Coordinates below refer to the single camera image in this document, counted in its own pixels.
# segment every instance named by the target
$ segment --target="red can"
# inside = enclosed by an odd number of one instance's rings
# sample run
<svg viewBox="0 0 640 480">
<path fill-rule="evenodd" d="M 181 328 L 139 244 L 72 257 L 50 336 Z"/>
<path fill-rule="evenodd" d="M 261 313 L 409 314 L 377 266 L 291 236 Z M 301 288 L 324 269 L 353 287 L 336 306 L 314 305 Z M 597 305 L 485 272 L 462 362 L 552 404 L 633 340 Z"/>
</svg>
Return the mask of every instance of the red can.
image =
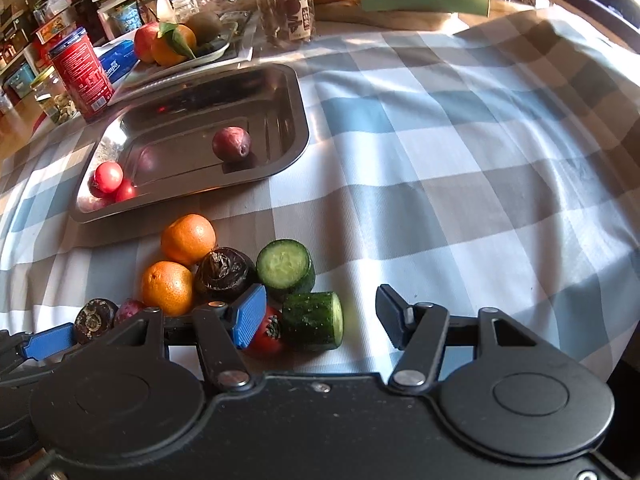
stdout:
<svg viewBox="0 0 640 480">
<path fill-rule="evenodd" d="M 49 55 L 85 120 L 90 120 L 107 107 L 113 86 L 83 27 L 76 28 L 60 41 Z"/>
</svg>

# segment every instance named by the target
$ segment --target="orange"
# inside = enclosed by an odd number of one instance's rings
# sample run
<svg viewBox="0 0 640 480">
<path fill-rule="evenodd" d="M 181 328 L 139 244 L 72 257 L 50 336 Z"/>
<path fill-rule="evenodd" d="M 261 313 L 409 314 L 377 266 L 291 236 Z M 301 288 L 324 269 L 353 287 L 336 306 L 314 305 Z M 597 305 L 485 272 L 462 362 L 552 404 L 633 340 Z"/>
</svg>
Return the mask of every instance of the orange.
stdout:
<svg viewBox="0 0 640 480">
<path fill-rule="evenodd" d="M 216 247 L 216 232 L 209 220 L 200 215 L 178 218 L 162 232 L 160 248 L 174 262 L 191 267 Z"/>
<path fill-rule="evenodd" d="M 178 25 L 175 28 L 174 34 L 181 34 L 184 38 L 185 43 L 189 45 L 189 48 L 191 50 L 196 48 L 196 35 L 189 27 Z M 162 38 L 154 38 L 151 43 L 151 55 L 156 60 L 156 63 L 158 63 L 158 65 L 160 66 L 177 65 L 178 63 L 182 63 L 187 59 L 180 54 L 176 54 L 167 43 L 164 36 Z"/>
<path fill-rule="evenodd" d="M 167 316 L 181 316 L 191 311 L 193 275 L 175 262 L 158 262 L 142 274 L 142 301 L 158 306 Z"/>
</svg>

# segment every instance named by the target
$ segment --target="blue can lid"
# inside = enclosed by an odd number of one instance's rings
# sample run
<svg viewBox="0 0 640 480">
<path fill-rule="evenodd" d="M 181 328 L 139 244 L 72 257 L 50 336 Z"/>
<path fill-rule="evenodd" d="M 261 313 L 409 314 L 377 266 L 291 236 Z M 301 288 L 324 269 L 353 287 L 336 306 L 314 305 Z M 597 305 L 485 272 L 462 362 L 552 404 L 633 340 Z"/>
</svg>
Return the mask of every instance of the blue can lid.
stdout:
<svg viewBox="0 0 640 480">
<path fill-rule="evenodd" d="M 86 34 L 86 30 L 84 27 L 76 28 L 71 34 L 69 34 L 66 38 L 62 39 L 59 43 L 56 43 L 55 46 L 49 51 L 49 56 L 56 57 L 60 52 L 65 50 L 69 45 L 73 45 L 80 41 L 82 36 Z"/>
</svg>

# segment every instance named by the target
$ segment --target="stainless steel tray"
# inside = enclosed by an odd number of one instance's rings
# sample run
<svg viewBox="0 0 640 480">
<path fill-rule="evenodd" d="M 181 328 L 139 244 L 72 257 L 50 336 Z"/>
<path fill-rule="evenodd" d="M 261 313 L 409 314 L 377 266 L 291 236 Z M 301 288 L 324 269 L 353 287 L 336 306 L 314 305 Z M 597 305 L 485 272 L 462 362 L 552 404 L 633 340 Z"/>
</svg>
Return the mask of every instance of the stainless steel tray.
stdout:
<svg viewBox="0 0 640 480">
<path fill-rule="evenodd" d="M 228 12 L 225 16 L 232 17 L 236 12 Z M 251 61 L 254 54 L 254 36 L 258 23 L 258 13 L 254 12 L 246 22 L 241 36 L 235 38 L 221 51 L 213 52 L 207 56 L 199 57 L 191 61 L 185 61 L 170 68 L 162 69 L 156 66 L 137 63 L 127 74 L 109 101 L 113 106 L 120 101 L 137 98 L 141 95 L 167 88 L 177 83 L 192 80 L 202 73 L 211 73 L 212 70 L 222 72 L 240 68 L 242 63 Z M 229 22 L 227 30 L 232 31 Z"/>
<path fill-rule="evenodd" d="M 201 76 L 141 98 L 92 124 L 103 130 L 84 168 L 72 205 L 84 223 L 153 202 L 260 180 L 290 166 L 302 154 L 309 130 L 294 70 L 265 64 Z M 242 162 L 222 163 L 211 149 L 214 133 L 242 126 L 252 152 Z M 119 203 L 89 189 L 95 168 L 116 160 L 136 187 Z"/>
</svg>

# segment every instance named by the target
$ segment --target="cucumber piece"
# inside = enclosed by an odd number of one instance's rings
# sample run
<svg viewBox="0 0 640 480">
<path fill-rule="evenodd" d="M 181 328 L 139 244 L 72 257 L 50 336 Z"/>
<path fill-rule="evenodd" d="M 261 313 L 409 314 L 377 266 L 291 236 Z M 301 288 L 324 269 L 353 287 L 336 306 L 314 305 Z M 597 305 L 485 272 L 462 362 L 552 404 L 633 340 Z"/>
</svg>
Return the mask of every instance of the cucumber piece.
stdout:
<svg viewBox="0 0 640 480">
<path fill-rule="evenodd" d="M 316 270 L 308 249 L 295 240 L 276 240 L 258 254 L 258 279 L 271 295 L 283 301 L 287 294 L 311 292 Z"/>
<path fill-rule="evenodd" d="M 297 350 L 333 350 L 342 343 L 342 306 L 335 292 L 291 294 L 282 305 L 282 340 Z"/>
</svg>

